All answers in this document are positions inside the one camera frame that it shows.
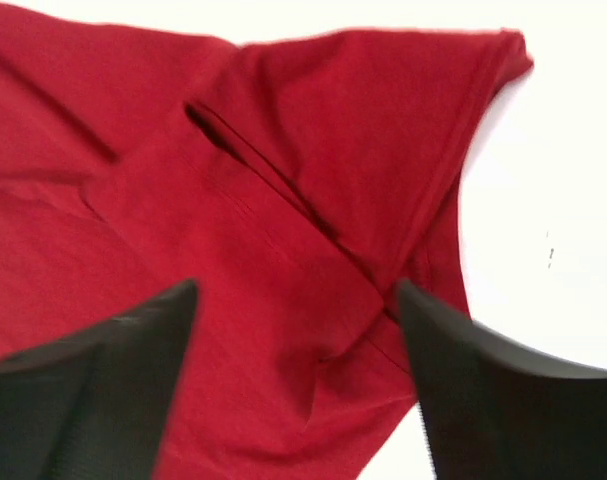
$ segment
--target white surface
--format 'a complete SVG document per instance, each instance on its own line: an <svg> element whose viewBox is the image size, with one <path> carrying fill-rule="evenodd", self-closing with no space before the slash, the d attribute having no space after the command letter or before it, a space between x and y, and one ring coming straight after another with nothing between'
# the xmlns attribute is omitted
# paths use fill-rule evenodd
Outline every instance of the white surface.
<svg viewBox="0 0 607 480"><path fill-rule="evenodd" d="M521 29L535 71L494 104L463 180L470 306L523 343L607 367L607 1L11 3L239 43L351 26ZM419 419L414 409L361 480L433 478Z"/></svg>

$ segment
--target red t-shirt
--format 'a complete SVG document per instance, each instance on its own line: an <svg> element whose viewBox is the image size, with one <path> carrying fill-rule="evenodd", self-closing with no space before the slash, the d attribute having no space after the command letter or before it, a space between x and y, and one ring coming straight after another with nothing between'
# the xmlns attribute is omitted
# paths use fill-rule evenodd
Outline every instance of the red t-shirt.
<svg viewBox="0 0 607 480"><path fill-rule="evenodd" d="M237 47L0 5L0 356L202 289L157 477L354 479L415 402L397 279L466 310L461 166L522 36Z"/></svg>

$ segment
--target black plastic piece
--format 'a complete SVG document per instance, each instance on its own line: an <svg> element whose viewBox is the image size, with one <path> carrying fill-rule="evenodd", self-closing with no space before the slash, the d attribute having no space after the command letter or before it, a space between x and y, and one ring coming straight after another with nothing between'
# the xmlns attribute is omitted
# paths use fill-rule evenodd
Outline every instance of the black plastic piece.
<svg viewBox="0 0 607 480"><path fill-rule="evenodd" d="M438 480L607 479L607 370L517 344L407 281L399 302Z"/></svg>
<svg viewBox="0 0 607 480"><path fill-rule="evenodd" d="M186 281L0 362L0 479L149 479L196 300Z"/></svg>

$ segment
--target shirt sleeve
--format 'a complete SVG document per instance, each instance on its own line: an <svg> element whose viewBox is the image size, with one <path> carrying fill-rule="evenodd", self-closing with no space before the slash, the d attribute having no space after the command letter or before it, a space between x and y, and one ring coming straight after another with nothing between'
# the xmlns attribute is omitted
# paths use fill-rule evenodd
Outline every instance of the shirt sleeve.
<svg viewBox="0 0 607 480"><path fill-rule="evenodd" d="M531 65L514 31L344 31L240 49L189 110L387 291Z"/></svg>

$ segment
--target red fabric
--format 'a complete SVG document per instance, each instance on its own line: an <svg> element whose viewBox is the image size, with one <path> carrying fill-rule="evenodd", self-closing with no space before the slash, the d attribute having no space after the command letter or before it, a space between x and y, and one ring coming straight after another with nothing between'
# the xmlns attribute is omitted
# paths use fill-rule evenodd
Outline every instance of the red fabric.
<svg viewBox="0 0 607 480"><path fill-rule="evenodd" d="M517 32L237 47L0 5L0 355L203 290L157 478L354 479L415 402L408 276L466 309L458 179Z"/></svg>

